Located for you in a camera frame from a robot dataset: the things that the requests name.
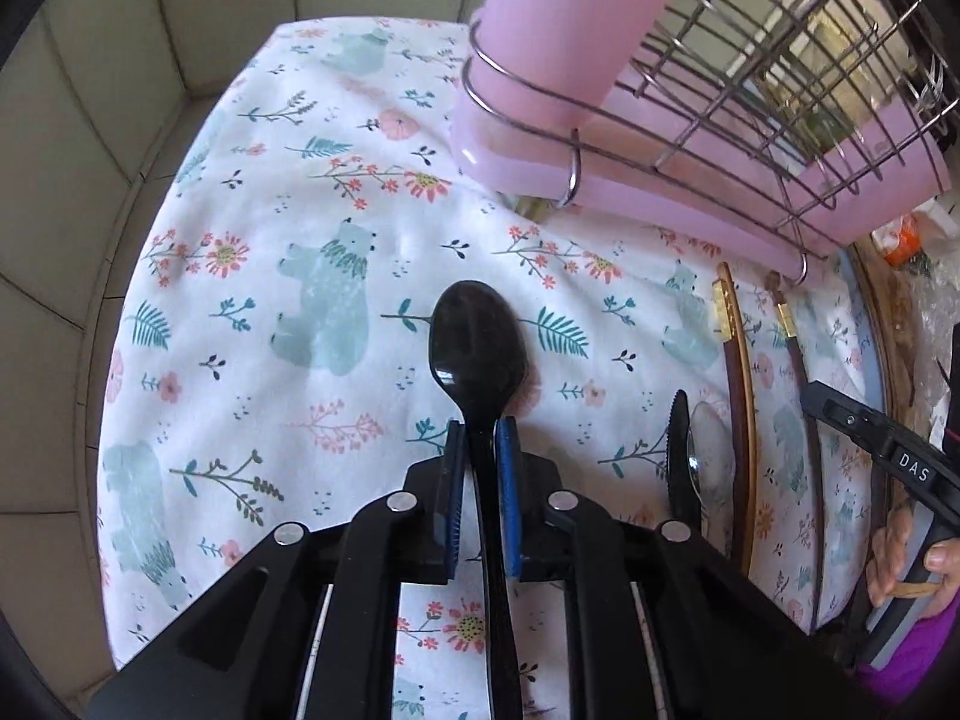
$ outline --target black plastic spoon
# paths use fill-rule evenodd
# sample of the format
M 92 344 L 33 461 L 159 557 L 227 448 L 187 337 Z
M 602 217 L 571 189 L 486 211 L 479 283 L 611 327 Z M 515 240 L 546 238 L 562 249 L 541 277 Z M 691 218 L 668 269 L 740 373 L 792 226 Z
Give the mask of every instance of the black plastic spoon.
M 507 302 L 479 281 L 458 281 L 430 320 L 430 371 L 464 415 L 480 519 L 487 673 L 493 720 L 521 720 L 520 669 L 500 541 L 493 427 L 527 373 L 520 326 Z

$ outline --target tablecloth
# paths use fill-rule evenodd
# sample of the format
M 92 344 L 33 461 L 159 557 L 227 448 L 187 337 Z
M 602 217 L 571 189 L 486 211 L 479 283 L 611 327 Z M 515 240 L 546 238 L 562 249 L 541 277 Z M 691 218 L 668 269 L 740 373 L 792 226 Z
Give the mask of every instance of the tablecloth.
M 430 376 L 427 330 L 460 279 L 491 284 L 520 320 L 531 365 L 511 411 L 524 448 L 616 517 L 666 517 L 675 390 L 712 416 L 697 449 L 723 547 L 730 409 L 712 308 L 722 259 L 757 393 L 751 578 L 809 627 L 806 442 L 763 274 L 714 245 L 592 212 L 588 197 L 533 224 L 461 175 L 446 134 L 466 53 L 466 28 L 452 23 L 282 25 L 206 120 L 141 251 L 104 395 L 98 525 L 118 665 L 275 525 L 348 521 L 440 452 L 459 415 Z M 811 378 L 860 396 L 870 341 L 839 264 L 790 301 Z M 869 513 L 869 460 L 839 435 L 822 443 L 821 622 L 861 570 Z M 470 485 L 466 496 L 456 580 L 403 589 L 395 717 L 490 716 Z M 526 712 L 568 717 L 563 594 L 511 595 Z

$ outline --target spoon handle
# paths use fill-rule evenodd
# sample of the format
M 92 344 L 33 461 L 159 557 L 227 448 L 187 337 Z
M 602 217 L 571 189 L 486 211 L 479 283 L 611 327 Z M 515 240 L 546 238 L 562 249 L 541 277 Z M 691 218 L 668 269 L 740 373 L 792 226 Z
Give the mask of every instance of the spoon handle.
M 470 429 L 470 462 L 480 520 L 480 550 L 483 555 L 484 606 L 487 610 L 487 675 L 493 720 L 521 720 L 523 699 L 517 642 L 510 620 L 507 580 L 500 540 L 500 496 L 493 459 L 493 430 Z

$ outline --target person's hand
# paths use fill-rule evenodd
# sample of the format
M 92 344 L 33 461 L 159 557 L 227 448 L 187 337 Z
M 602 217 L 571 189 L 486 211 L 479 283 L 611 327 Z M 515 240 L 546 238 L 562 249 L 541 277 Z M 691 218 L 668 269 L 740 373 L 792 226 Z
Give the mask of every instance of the person's hand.
M 913 512 L 904 506 L 894 508 L 887 525 L 874 533 L 874 556 L 867 563 L 867 591 L 870 601 L 879 607 L 896 584 L 906 565 L 906 543 L 913 533 Z M 943 575 L 941 588 L 933 594 L 920 618 L 934 617 L 950 605 L 960 589 L 960 538 L 934 544 L 923 559 L 928 571 Z

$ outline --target purple sleeve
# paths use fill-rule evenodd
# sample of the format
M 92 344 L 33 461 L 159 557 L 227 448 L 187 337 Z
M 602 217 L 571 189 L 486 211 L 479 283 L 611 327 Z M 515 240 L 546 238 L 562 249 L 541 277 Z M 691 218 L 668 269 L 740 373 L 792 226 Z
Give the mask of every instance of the purple sleeve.
M 899 704 L 920 684 L 953 628 L 960 593 L 936 617 L 918 620 L 894 652 L 889 664 L 877 671 L 858 666 L 856 678 L 864 688 L 889 704 Z

